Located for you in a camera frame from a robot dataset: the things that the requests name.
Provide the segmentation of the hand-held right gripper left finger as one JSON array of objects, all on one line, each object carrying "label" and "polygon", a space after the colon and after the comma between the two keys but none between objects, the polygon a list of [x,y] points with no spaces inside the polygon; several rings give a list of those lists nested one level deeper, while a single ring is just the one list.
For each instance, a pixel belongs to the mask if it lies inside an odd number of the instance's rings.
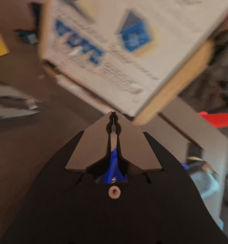
[{"label": "hand-held right gripper left finger", "polygon": [[114,112],[109,112],[83,132],[65,169],[73,172],[103,175],[110,165]]}]

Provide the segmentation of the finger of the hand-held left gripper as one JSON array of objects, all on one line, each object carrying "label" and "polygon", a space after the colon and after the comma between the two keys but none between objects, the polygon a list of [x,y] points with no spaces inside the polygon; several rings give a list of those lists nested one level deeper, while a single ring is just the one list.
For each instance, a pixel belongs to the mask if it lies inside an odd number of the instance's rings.
[{"label": "finger of the hand-held left gripper", "polygon": [[13,86],[0,83],[0,104],[33,104],[33,97]]},{"label": "finger of the hand-held left gripper", "polygon": [[29,116],[39,113],[36,109],[25,109],[25,108],[10,108],[3,105],[0,105],[0,120],[15,118],[15,117],[23,117]]}]

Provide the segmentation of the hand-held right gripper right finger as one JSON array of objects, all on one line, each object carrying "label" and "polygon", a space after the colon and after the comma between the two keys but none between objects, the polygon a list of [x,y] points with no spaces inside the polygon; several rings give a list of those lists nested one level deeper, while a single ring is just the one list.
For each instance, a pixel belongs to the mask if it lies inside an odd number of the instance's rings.
[{"label": "hand-held right gripper right finger", "polygon": [[139,175],[160,171],[162,166],[142,129],[123,115],[114,112],[117,134],[118,167],[122,175]]}]

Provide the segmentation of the blue plastic bin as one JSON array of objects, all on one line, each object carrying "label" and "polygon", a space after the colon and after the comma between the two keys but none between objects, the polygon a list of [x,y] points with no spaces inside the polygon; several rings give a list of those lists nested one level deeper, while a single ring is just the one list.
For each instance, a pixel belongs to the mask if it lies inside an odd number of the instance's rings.
[{"label": "blue plastic bin", "polygon": [[[181,163],[182,167],[187,171],[189,166]],[[151,184],[152,181],[146,173],[144,173],[146,178],[147,184]],[[128,183],[128,176],[123,176],[118,167],[118,155],[117,149],[111,152],[110,155],[110,166],[104,175],[100,176],[95,180],[95,185],[113,185],[113,184],[127,184]]]}]

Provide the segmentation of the small black box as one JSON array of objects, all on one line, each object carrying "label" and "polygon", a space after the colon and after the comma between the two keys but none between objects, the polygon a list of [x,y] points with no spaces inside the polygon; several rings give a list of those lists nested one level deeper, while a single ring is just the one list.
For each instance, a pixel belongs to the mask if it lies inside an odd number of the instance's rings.
[{"label": "small black box", "polygon": [[35,31],[17,29],[14,30],[14,33],[24,44],[37,45],[39,43],[38,33]]}]

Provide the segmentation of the white stand base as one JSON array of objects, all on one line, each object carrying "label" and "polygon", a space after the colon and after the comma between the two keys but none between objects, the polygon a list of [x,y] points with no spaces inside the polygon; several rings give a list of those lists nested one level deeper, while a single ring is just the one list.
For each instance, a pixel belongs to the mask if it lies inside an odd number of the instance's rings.
[{"label": "white stand base", "polygon": [[204,149],[204,160],[216,172],[220,184],[218,194],[207,198],[206,203],[211,207],[217,204],[220,212],[228,166],[228,138],[178,97],[171,101],[158,116]]}]

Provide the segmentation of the clear plastic bag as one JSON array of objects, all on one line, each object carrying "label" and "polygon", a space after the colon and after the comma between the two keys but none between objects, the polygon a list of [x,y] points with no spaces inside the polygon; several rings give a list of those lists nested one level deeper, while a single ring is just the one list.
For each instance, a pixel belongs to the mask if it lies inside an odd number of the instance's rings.
[{"label": "clear plastic bag", "polygon": [[201,198],[203,200],[214,198],[221,203],[225,172],[221,169],[216,171],[210,163],[196,156],[189,156],[187,163],[189,166],[187,172],[198,189]]}]

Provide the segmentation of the red plastic bin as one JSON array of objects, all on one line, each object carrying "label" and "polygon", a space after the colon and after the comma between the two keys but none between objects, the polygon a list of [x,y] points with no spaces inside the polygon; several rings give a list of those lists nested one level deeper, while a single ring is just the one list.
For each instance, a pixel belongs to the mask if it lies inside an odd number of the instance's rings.
[{"label": "red plastic bin", "polygon": [[215,128],[228,127],[228,113],[209,114],[201,111],[198,114]]}]

